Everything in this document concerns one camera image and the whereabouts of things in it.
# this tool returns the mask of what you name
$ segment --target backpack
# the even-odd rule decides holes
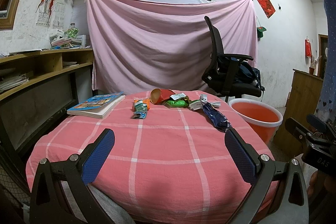
[[[226,74],[229,68],[230,59],[228,57],[218,55],[217,62],[219,66],[219,72]],[[254,81],[257,82],[256,88],[259,88],[262,92],[264,92],[265,88],[261,85],[260,70],[251,67],[246,61],[241,62],[238,66],[234,83],[252,84]]]

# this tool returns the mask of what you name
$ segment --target pink curtain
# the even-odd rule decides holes
[[[252,0],[164,4],[143,0],[87,0],[95,63],[92,88],[126,94],[167,88],[204,90],[211,38],[204,16],[221,33],[225,53],[257,61]]]

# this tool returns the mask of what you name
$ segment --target red chinese poster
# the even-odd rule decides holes
[[[267,18],[270,18],[275,13],[275,9],[270,0],[258,0],[258,2],[264,10]]]

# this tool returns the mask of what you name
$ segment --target metal bolt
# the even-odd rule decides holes
[[[46,158],[43,158],[43,159],[40,160],[40,163],[41,163],[41,164],[45,164],[46,162],[47,162],[47,159],[46,159]]]
[[[76,161],[76,160],[78,160],[78,155],[77,155],[77,154],[72,154],[72,155],[70,156],[70,160],[71,160],[71,161]]]
[[[292,159],[292,163],[293,163],[294,165],[299,165],[299,162],[298,162],[296,159]]]
[[[262,154],[260,156],[260,158],[263,160],[263,161],[269,161],[269,156],[267,156],[266,154]]]

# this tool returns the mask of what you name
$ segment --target doorway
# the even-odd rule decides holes
[[[328,36],[319,34],[319,45],[320,45],[320,59],[319,59],[319,70],[318,77],[324,79],[324,74],[326,72],[327,66],[327,55],[326,48],[328,48]]]

